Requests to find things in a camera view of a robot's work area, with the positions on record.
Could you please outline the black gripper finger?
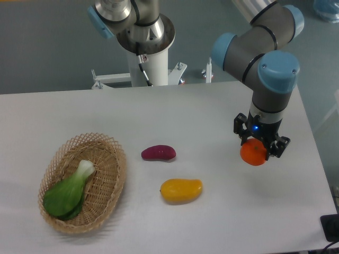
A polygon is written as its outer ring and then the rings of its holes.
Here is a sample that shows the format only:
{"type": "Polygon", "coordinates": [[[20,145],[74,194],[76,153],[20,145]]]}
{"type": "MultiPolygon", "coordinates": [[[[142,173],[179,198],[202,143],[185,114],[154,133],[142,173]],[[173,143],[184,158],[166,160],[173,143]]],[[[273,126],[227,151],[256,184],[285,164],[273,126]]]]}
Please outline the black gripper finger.
{"type": "Polygon", "coordinates": [[[251,136],[250,130],[247,128],[247,117],[243,113],[239,113],[234,118],[233,132],[241,139],[240,145],[242,146],[247,139],[251,136]]]}
{"type": "Polygon", "coordinates": [[[268,161],[270,157],[280,158],[290,141],[288,137],[276,135],[271,142],[265,145],[265,160],[268,161]]]}

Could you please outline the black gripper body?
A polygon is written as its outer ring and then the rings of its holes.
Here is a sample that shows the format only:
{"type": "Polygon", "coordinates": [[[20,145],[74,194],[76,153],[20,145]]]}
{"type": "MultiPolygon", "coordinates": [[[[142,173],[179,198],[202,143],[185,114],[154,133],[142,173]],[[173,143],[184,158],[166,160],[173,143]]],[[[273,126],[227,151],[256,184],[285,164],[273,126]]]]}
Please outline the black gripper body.
{"type": "Polygon", "coordinates": [[[245,122],[246,131],[243,135],[243,144],[249,137],[262,142],[265,148],[283,147],[283,139],[278,130],[283,118],[283,112],[268,113],[260,110],[250,110],[245,122]]]}

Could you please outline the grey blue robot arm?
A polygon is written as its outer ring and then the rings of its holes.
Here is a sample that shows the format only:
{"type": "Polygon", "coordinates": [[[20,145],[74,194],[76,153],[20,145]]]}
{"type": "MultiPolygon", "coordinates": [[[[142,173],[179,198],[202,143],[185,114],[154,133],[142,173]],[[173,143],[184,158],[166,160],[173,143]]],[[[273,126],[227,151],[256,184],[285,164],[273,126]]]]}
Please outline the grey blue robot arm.
{"type": "MultiPolygon", "coordinates": [[[[221,35],[210,57],[253,92],[249,113],[234,119],[234,132],[241,142],[253,137],[261,141],[267,158],[280,157],[290,139],[278,131],[300,71],[297,58],[281,48],[303,30],[304,17],[298,8],[277,1],[234,4],[251,29],[241,36],[221,35]]],[[[102,37],[116,37],[127,52],[133,86],[179,83],[168,69],[174,25],[160,12],[158,1],[96,1],[87,13],[102,37]]]]}

